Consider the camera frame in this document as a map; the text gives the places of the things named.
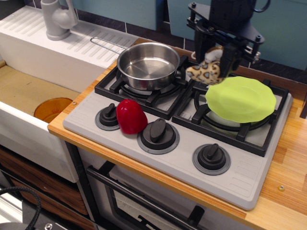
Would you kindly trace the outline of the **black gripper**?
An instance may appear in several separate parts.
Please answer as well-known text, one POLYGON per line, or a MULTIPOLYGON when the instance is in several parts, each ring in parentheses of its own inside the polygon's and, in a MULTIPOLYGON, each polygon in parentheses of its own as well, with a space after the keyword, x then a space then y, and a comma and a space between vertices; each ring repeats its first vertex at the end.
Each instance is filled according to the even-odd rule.
POLYGON ((219 78, 237 70, 241 58, 249 62, 260 58, 259 46, 265 38, 250 20, 254 13, 266 11, 266 7, 258 9, 256 3, 255 0, 212 0, 210 5, 188 4, 187 26, 194 30, 196 61, 203 62, 206 52, 216 44, 223 46, 219 78))

